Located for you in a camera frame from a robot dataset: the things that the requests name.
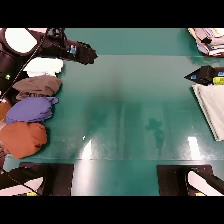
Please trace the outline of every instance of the blue cloth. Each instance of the blue cloth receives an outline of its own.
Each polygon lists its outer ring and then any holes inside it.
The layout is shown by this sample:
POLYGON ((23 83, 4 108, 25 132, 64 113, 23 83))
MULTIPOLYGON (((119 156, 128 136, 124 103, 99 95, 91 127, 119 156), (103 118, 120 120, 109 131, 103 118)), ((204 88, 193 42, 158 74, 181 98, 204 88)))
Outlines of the blue cloth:
POLYGON ((56 97, 28 97, 21 100, 6 114, 6 124, 16 121, 42 122, 52 117, 52 105, 58 101, 56 97))

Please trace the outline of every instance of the white cloth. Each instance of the white cloth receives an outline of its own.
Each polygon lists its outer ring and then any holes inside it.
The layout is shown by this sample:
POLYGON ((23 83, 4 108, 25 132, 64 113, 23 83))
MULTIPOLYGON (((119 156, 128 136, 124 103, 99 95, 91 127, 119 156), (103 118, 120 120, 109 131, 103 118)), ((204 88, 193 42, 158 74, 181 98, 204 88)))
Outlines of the white cloth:
POLYGON ((40 75, 53 75, 61 72, 63 67, 63 61, 61 59, 54 58, 34 58, 24 68, 29 77, 40 76, 40 75))
POLYGON ((224 140, 224 85, 192 87, 215 140, 224 140))

